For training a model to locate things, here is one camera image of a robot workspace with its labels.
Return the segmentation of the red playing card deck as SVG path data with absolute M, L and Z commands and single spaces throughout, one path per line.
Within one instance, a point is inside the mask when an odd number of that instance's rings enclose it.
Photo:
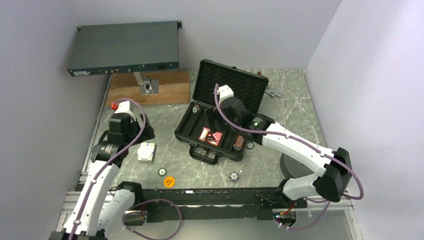
M 222 132 L 217 131 L 212 133 L 209 128 L 203 127 L 198 139 L 201 142 L 206 142 L 213 146 L 218 146 L 221 142 L 222 136 L 223 136 Z

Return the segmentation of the row of poker chips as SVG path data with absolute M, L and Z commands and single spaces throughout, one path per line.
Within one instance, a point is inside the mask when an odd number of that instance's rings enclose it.
M 232 148 L 235 151 L 240 152 L 244 147 L 244 143 L 245 143 L 245 138 L 242 135 L 238 134 L 234 140 Z

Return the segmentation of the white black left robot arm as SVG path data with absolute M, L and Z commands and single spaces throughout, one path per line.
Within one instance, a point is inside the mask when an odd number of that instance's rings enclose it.
M 112 219 L 144 203 L 140 183 L 123 181 L 111 202 L 105 199 L 111 184 L 120 171 L 129 147 L 155 137 L 149 119 L 144 113 L 136 119 L 130 110 L 117 111 L 109 119 L 109 129 L 92 149 L 92 162 L 86 182 L 70 217 L 60 231 L 53 231 L 51 240 L 106 240 Z

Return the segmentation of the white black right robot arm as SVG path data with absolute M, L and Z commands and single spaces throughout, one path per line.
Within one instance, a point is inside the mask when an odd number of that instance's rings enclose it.
M 239 104 L 241 101 L 234 96 L 223 101 L 219 96 L 214 98 L 214 112 L 221 123 L 259 145 L 280 151 L 309 170 L 306 175 L 287 176 L 281 181 L 275 194 L 280 207 L 287 208 L 295 200 L 311 196 L 321 196 L 334 203 L 347 197 L 345 190 L 354 174 L 350 153 L 346 149 L 332 150 L 316 145 L 267 115 L 249 114 L 243 105 L 233 107 L 229 103 Z

